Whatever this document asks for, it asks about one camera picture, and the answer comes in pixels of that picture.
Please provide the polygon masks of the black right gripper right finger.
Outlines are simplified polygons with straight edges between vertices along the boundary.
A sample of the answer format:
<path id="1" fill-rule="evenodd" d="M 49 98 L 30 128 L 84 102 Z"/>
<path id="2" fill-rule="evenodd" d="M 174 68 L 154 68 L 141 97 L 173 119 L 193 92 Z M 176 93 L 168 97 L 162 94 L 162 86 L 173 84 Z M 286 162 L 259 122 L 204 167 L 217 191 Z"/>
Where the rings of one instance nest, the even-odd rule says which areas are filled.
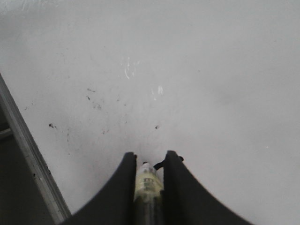
<path id="1" fill-rule="evenodd" d="M 163 206 L 168 225 L 249 225 L 208 192 L 169 150 L 164 159 Z"/>

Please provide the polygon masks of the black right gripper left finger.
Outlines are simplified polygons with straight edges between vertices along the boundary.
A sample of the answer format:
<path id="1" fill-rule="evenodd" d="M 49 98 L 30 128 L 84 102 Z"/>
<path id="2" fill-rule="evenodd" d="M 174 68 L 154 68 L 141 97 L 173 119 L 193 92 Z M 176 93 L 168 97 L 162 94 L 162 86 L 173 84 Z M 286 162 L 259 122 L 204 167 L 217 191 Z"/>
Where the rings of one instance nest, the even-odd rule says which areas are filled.
<path id="1" fill-rule="evenodd" d="M 113 176 L 63 225 L 132 225 L 136 155 L 125 153 Z"/>

